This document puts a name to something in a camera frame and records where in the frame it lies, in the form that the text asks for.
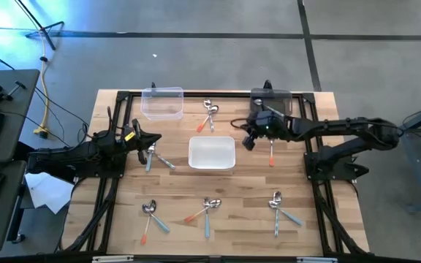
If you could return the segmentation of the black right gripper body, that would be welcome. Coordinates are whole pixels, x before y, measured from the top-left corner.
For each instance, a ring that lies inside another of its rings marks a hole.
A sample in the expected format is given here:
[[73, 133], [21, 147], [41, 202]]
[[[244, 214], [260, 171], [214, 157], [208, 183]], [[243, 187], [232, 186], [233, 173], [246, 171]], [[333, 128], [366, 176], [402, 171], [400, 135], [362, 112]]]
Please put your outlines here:
[[246, 132], [250, 140], [260, 137], [268, 139], [289, 139], [287, 117], [271, 110], [251, 112], [246, 119]]

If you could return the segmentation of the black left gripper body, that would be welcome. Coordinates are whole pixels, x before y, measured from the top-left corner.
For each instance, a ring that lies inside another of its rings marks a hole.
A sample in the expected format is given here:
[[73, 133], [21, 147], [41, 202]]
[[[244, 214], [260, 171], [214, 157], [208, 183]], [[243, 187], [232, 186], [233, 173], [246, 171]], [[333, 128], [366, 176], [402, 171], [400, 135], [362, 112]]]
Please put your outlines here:
[[138, 124], [124, 126], [121, 138], [117, 140], [117, 146], [120, 152], [142, 151], [140, 126]]

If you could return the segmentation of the silver handled spoon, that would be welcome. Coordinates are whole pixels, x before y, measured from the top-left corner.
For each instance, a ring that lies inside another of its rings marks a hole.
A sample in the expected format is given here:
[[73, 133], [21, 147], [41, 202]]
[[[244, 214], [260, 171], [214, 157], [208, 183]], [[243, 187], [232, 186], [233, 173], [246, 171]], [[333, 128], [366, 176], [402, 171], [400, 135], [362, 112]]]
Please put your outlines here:
[[272, 113], [275, 113], [276, 115], [278, 115], [278, 116], [280, 116], [282, 118], [285, 118], [286, 117], [285, 114], [279, 112], [278, 110], [276, 110], [276, 109], [274, 109], [274, 108], [272, 108], [270, 106], [264, 105], [264, 103], [263, 103], [263, 101], [261, 99], [255, 99], [253, 101], [253, 103], [255, 103], [255, 105], [257, 105], [257, 106], [260, 106], [264, 110], [268, 110], [268, 111], [271, 111]]
[[280, 191], [277, 191], [273, 194], [273, 206], [276, 209], [276, 219], [275, 219], [275, 237], [278, 237], [279, 234], [279, 206], [282, 201], [282, 195]]
[[170, 169], [175, 169], [175, 165], [173, 165], [168, 160], [166, 160], [165, 158], [163, 158], [162, 156], [160, 156], [158, 153], [156, 153], [156, 151], [154, 151], [153, 157], [154, 156], [157, 157], [161, 162], [163, 162], [164, 164], [166, 164]]
[[204, 106], [208, 109], [208, 117], [209, 117], [209, 122], [210, 122], [210, 130], [212, 132], [214, 132], [215, 131], [215, 128], [214, 128], [213, 119], [212, 119], [212, 106], [213, 105], [212, 105], [212, 102], [211, 102], [211, 100], [209, 98], [206, 98], [204, 100]]

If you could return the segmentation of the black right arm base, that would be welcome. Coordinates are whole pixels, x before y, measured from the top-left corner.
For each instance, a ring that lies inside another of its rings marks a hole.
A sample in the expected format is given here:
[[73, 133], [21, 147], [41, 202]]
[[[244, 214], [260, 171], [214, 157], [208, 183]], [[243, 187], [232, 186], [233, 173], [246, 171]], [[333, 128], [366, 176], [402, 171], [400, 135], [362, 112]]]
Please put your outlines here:
[[333, 163], [322, 162], [317, 152], [305, 153], [303, 160], [309, 180], [356, 180], [369, 173], [369, 168], [355, 164], [354, 156], [342, 157]]

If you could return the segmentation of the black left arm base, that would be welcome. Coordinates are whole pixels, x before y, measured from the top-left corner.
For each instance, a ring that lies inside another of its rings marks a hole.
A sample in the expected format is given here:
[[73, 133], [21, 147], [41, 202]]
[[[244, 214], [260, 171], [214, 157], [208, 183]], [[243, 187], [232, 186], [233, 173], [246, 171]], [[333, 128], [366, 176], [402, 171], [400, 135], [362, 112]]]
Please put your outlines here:
[[112, 159], [84, 161], [75, 164], [76, 175], [81, 178], [121, 178], [126, 166], [126, 156]]

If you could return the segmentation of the clear plastic container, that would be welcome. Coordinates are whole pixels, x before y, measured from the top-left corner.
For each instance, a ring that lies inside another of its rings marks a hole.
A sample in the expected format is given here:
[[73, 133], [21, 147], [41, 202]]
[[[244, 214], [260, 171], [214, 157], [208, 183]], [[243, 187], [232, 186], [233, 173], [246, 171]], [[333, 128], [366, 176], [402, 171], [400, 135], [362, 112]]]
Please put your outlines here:
[[145, 88], [140, 111], [150, 121], [179, 120], [183, 117], [183, 99], [181, 87]]

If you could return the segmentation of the smoky dark plastic container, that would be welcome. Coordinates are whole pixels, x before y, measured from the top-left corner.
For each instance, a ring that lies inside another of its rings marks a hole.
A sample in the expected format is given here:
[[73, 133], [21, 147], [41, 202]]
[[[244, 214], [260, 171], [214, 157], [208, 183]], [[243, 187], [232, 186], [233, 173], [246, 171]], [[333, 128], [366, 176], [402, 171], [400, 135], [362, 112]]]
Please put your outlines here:
[[251, 112], [259, 112], [264, 110], [260, 106], [257, 106], [255, 103], [253, 103], [255, 99], [261, 99], [264, 105], [270, 106], [285, 115], [292, 114], [292, 94], [289, 91], [253, 88], [250, 93]]

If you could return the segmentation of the white plastic container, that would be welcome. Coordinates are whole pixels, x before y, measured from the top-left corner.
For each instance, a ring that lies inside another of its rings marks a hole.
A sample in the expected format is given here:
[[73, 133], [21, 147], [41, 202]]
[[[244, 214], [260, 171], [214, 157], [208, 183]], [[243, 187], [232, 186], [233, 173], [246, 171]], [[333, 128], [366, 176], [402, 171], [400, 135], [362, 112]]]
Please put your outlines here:
[[188, 162], [194, 169], [232, 169], [236, 163], [235, 140], [232, 137], [192, 137]]

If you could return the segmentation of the white paper sheet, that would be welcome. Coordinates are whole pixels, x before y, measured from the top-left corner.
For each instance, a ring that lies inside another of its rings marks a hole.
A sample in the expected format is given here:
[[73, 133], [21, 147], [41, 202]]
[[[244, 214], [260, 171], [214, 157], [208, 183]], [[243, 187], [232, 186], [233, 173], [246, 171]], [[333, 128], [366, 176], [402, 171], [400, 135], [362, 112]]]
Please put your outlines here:
[[46, 206], [54, 214], [69, 203], [75, 186], [46, 172], [27, 173], [24, 178], [34, 207]]

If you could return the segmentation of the black tripod stand legs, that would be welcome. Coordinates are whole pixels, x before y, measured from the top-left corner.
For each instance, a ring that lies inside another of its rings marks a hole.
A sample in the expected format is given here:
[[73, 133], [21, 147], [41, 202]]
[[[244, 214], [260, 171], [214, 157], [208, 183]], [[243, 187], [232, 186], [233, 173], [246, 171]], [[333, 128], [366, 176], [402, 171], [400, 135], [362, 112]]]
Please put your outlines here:
[[56, 46], [54, 45], [53, 41], [50, 38], [48, 31], [56, 26], [63, 27], [64, 21], [59, 21], [48, 26], [43, 26], [31, 13], [28, 7], [21, 1], [21, 0], [14, 0], [14, 2], [21, 8], [23, 13], [28, 17], [28, 19], [34, 24], [35, 30], [37, 33], [41, 35], [42, 40], [46, 40], [49, 44], [51, 50], [56, 51]]

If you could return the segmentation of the black aluminium table frame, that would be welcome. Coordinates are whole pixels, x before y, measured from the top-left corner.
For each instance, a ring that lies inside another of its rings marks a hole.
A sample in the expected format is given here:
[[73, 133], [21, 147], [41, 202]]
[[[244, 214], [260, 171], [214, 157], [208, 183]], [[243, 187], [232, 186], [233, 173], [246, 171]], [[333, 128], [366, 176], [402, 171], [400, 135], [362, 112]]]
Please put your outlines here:
[[[219, 106], [216, 130], [205, 129], [205, 137], [232, 137], [236, 163], [232, 169], [194, 169], [189, 166], [189, 140], [205, 118], [204, 99]], [[347, 252], [346, 244], [322, 215], [314, 200], [314, 183], [305, 174], [303, 156], [320, 145], [337, 145], [341, 137], [308, 142], [274, 143], [274, 166], [270, 167], [270, 143], [258, 140], [252, 151], [242, 146], [244, 132], [231, 125], [249, 113], [246, 91], [188, 91], [183, 117], [174, 121], [150, 121], [140, 111], [138, 91], [101, 90], [97, 94], [91, 129], [104, 129], [107, 108], [123, 123], [136, 118], [144, 130], [160, 133], [157, 153], [175, 165], [170, 169], [154, 159], [149, 172], [134, 153], [128, 155], [122, 178], [115, 182], [113, 206], [94, 229], [84, 251], [134, 256], [320, 256], [325, 252]], [[280, 208], [303, 221], [299, 226], [279, 212], [279, 234], [275, 237], [276, 209], [269, 207], [273, 194], [281, 192]], [[220, 199], [208, 210], [210, 237], [205, 238], [204, 198]], [[152, 219], [147, 241], [140, 241], [148, 215], [142, 205], [156, 201], [153, 213], [170, 229], [165, 233]]]

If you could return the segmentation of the silver table edge bracket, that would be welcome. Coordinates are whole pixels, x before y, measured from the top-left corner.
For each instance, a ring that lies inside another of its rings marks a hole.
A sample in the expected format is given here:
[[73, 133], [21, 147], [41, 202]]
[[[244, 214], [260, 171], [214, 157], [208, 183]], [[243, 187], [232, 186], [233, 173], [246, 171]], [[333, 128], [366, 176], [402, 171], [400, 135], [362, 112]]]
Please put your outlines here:
[[329, 257], [298, 257], [296, 260], [297, 263], [338, 263], [336, 258]]
[[132, 255], [94, 256], [91, 263], [128, 263], [133, 262]]

